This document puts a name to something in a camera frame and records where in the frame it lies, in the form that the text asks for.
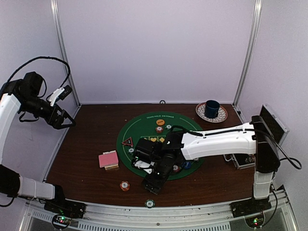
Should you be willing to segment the red 5 chip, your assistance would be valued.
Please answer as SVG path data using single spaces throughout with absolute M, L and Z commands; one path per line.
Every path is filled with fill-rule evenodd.
M 179 172 L 179 171 L 180 171 L 180 167 L 177 166 L 177 165 L 174 165 L 174 166 L 173 166 L 173 171 L 174 171 L 174 172 Z
M 161 126 L 158 126 L 158 127 L 155 128 L 155 131 L 156 131 L 157 133 L 162 133 L 162 132 L 164 131 L 164 129 L 163 129 L 163 127 L 161 127 Z

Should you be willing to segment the green 20 chip stack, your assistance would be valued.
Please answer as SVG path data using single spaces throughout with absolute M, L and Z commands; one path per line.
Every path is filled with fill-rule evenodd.
M 151 200 L 151 199 L 146 200 L 146 202 L 145 202 L 145 207 L 146 208 L 153 208 L 154 206 L 155 206 L 154 200 Z

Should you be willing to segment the red chip stack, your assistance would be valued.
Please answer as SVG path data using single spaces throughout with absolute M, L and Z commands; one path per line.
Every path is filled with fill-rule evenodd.
M 119 186 L 120 186 L 120 189 L 124 192 L 130 189 L 130 183 L 128 181 L 122 181 Z

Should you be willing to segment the red backed card deck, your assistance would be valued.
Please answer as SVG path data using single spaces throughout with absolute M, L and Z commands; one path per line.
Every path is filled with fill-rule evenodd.
M 100 168 L 107 168 L 118 165 L 118 156 L 115 150 L 110 152 L 104 152 L 103 154 L 98 156 L 98 159 Z

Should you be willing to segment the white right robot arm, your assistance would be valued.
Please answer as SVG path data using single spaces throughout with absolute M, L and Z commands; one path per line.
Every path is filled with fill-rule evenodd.
M 152 172 L 142 181 L 145 189 L 153 194 L 159 193 L 175 165 L 225 154 L 255 156 L 253 197 L 246 205 L 253 213 L 265 205 L 265 199 L 270 194 L 273 175 L 281 165 L 279 152 L 293 167 L 302 169 L 302 164 L 287 155 L 258 115 L 253 116 L 249 123 L 217 130 L 192 131 L 172 126 L 164 142 L 140 139 L 136 150 L 147 155 L 144 162 L 154 163 L 149 166 Z

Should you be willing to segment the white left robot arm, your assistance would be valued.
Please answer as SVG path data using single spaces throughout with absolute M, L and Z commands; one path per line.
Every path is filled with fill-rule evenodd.
M 34 120 L 42 118 L 54 129 L 66 129 L 75 126 L 74 119 L 62 109 L 58 100 L 71 92 L 70 86 L 59 87 L 44 100 L 39 97 L 43 79 L 36 73 L 28 73 L 23 79 L 5 83 L 0 92 L 0 192 L 8 197 L 29 197 L 50 200 L 50 205 L 59 214 L 69 210 L 63 189 L 42 181 L 23 177 L 6 167 L 9 146 L 17 145 L 15 151 L 21 151 L 19 141 L 25 141 L 17 131 L 17 116 L 29 113 Z

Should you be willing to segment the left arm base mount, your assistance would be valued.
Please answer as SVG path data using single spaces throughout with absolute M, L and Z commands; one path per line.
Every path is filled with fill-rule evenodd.
M 54 213 L 51 224 L 62 231 L 68 228 L 73 219 L 83 219 L 86 205 L 67 200 L 60 185 L 54 185 L 54 198 L 43 199 L 44 210 Z

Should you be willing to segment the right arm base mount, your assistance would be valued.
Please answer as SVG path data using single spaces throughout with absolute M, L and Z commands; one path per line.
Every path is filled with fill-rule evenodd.
M 270 197 L 250 198 L 230 204 L 233 218 L 244 217 L 245 223 L 252 229 L 262 228 L 266 224 L 264 212 L 272 208 Z

